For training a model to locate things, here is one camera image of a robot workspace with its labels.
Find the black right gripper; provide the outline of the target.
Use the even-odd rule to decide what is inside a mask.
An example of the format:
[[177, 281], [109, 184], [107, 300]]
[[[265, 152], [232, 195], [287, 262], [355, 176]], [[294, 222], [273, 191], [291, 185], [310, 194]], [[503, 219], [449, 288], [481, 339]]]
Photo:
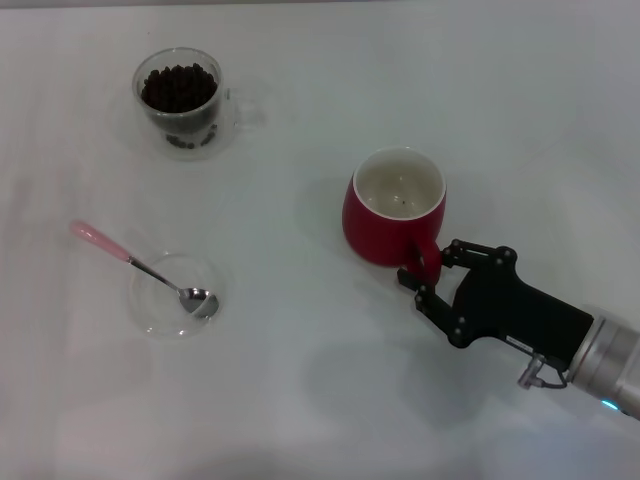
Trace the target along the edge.
[[447, 337], [465, 348], [491, 337], [566, 371], [591, 328], [594, 317], [523, 282], [515, 272], [516, 252], [454, 239], [440, 254], [442, 265], [469, 269], [452, 307], [435, 288], [404, 268], [400, 285], [415, 293], [415, 308]]

